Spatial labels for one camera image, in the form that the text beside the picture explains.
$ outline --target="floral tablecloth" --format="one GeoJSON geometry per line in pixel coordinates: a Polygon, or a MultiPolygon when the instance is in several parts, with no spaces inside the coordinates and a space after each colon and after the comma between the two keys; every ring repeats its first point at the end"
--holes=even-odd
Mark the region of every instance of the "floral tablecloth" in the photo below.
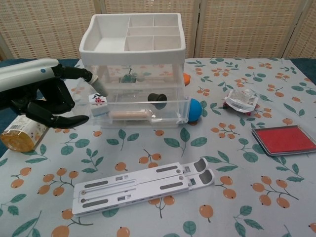
{"type": "MultiPolygon", "coordinates": [[[[50,129],[35,151],[0,159],[0,236],[316,236],[316,155],[268,157],[252,128],[298,124],[316,138],[316,87],[284,59],[187,59],[198,123],[173,129],[50,129]],[[233,88],[259,96],[250,115],[223,109],[233,88]],[[215,184],[81,218],[74,184],[205,157],[215,184]]],[[[76,81],[67,80],[69,89],[76,81]]]]}

